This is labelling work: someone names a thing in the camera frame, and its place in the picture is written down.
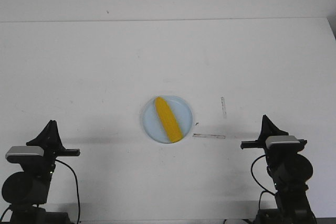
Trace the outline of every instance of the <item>light blue plate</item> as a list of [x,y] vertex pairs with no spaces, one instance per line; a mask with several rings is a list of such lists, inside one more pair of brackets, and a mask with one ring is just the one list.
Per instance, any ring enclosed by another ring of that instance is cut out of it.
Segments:
[[[183,137],[185,137],[193,125],[193,114],[190,107],[180,97],[173,95],[161,95],[160,97],[167,101],[180,126]],[[149,103],[147,103],[142,112],[143,128],[155,141],[164,144],[171,144],[172,142],[168,139],[159,116],[157,115],[154,104],[155,99],[156,98],[153,98]]]

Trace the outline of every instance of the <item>black cable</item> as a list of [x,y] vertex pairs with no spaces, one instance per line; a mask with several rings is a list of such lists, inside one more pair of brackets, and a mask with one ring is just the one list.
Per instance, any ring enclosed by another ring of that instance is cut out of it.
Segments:
[[272,193],[270,190],[267,190],[264,186],[262,186],[261,183],[259,183],[259,181],[256,179],[256,177],[255,177],[254,174],[253,174],[253,166],[254,166],[254,164],[255,164],[259,159],[261,159],[261,158],[263,158],[263,157],[265,157],[265,156],[266,156],[266,154],[264,154],[264,155],[262,155],[262,156],[256,158],[256,159],[253,161],[253,163],[252,163],[252,165],[251,165],[251,174],[252,174],[252,177],[253,177],[253,179],[255,180],[255,182],[256,182],[262,189],[264,189],[264,190],[265,190],[266,192],[268,192],[269,194],[272,194],[273,196],[275,196],[274,193]]
[[268,192],[268,191],[262,191],[262,192],[260,193],[260,197],[259,197],[259,203],[258,203],[259,210],[260,210],[260,202],[261,202],[261,197],[262,197],[262,195],[263,195],[263,194],[265,194],[265,193],[268,193],[268,194],[269,194],[269,192]]
[[5,217],[5,214],[7,213],[7,211],[10,209],[10,206],[6,208],[6,210],[3,212],[3,214],[1,215],[0,218],[0,222],[2,222],[2,219]]
[[56,161],[59,162],[59,163],[61,163],[61,164],[63,164],[63,165],[65,165],[66,167],[68,167],[72,171],[72,173],[74,174],[74,176],[75,176],[76,191],[77,191],[77,202],[78,202],[78,217],[77,217],[77,224],[78,224],[79,223],[79,219],[80,219],[80,201],[79,201],[79,192],[78,192],[78,179],[77,179],[76,173],[75,173],[74,169],[71,168],[70,165],[68,165],[68,164],[66,164],[63,161],[60,161],[58,159],[56,159]]

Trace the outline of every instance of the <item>white tabletop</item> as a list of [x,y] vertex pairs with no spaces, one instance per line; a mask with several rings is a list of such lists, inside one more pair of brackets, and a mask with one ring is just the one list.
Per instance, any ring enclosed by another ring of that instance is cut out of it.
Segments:
[[[308,198],[317,217],[332,217],[335,68],[325,18],[1,23],[2,155],[57,120],[64,146],[81,149],[62,160],[77,172],[82,220],[253,218],[261,189],[249,168],[262,150],[239,146],[267,114],[308,140]],[[160,94],[193,110],[197,125],[178,143],[141,128],[143,106]],[[2,183],[20,167],[0,161]],[[261,161],[256,176],[273,189],[265,169]],[[265,196],[262,206],[274,203]],[[47,210],[76,218],[73,177],[60,165]]]

